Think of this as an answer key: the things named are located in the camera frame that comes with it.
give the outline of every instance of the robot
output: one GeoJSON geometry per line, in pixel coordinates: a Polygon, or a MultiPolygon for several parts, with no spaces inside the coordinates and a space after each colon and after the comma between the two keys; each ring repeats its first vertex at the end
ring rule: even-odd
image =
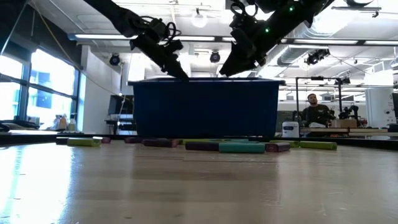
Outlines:
{"type": "MultiPolygon", "coordinates": [[[[112,0],[84,0],[99,13],[107,17],[113,26],[125,37],[137,35],[130,40],[132,49],[137,47],[153,60],[163,72],[181,80],[188,80],[175,53],[183,45],[174,38],[181,34],[173,22],[164,24],[162,19],[139,16],[119,7],[112,0]]],[[[234,13],[231,35],[231,53],[220,70],[222,75],[230,77],[266,63],[266,53],[280,43],[288,33],[304,22],[311,26],[314,16],[327,8],[334,0],[247,0],[255,5],[256,13],[274,13],[266,21],[259,21],[249,15],[245,5],[239,0],[232,0],[231,11],[234,13]]]]}

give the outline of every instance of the man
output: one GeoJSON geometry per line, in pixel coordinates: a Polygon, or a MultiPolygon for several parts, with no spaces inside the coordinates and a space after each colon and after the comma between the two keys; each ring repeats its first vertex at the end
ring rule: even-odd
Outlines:
{"type": "Polygon", "coordinates": [[[310,106],[303,110],[302,119],[307,121],[307,125],[318,123],[327,126],[329,108],[326,105],[319,105],[317,96],[309,94],[307,97],[310,106]]]}

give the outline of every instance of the bin rim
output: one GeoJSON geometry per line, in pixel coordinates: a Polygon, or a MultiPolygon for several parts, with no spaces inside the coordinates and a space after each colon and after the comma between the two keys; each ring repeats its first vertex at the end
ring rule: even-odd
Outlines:
{"type": "MultiPolygon", "coordinates": [[[[249,77],[249,78],[189,78],[190,82],[279,82],[279,85],[286,85],[286,81],[284,80],[272,80],[268,78],[257,78],[257,77],[249,77]]],[[[151,78],[141,81],[128,81],[128,85],[132,86],[136,83],[154,83],[154,82],[185,82],[183,80],[179,80],[176,78],[151,78]]]]}

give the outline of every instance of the window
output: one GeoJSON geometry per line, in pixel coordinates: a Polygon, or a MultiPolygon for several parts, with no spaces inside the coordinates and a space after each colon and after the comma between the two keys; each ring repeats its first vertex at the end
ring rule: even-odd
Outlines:
{"type": "Polygon", "coordinates": [[[36,50],[32,54],[30,82],[72,95],[75,68],[42,50],[36,50]]]}
{"type": "Polygon", "coordinates": [[[0,120],[14,119],[18,115],[20,92],[18,83],[0,83],[0,120]]]}
{"type": "Polygon", "coordinates": [[[69,116],[71,107],[71,98],[29,88],[27,115],[40,118],[40,123],[50,123],[56,115],[66,114],[69,116]]]}
{"type": "Polygon", "coordinates": [[[0,73],[2,73],[3,75],[8,75],[14,78],[21,78],[22,68],[22,63],[5,56],[0,56],[0,73]]]}

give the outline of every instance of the camera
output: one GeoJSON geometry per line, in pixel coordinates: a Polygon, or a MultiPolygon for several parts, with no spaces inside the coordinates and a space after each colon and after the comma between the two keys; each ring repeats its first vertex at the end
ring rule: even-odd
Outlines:
{"type": "Polygon", "coordinates": [[[109,60],[109,63],[110,63],[112,66],[118,66],[119,63],[120,63],[119,54],[112,54],[112,57],[111,57],[111,59],[109,60]]]}
{"type": "Polygon", "coordinates": [[[213,53],[210,55],[210,62],[211,63],[217,63],[221,60],[221,56],[218,53],[218,51],[214,50],[213,53]]]}

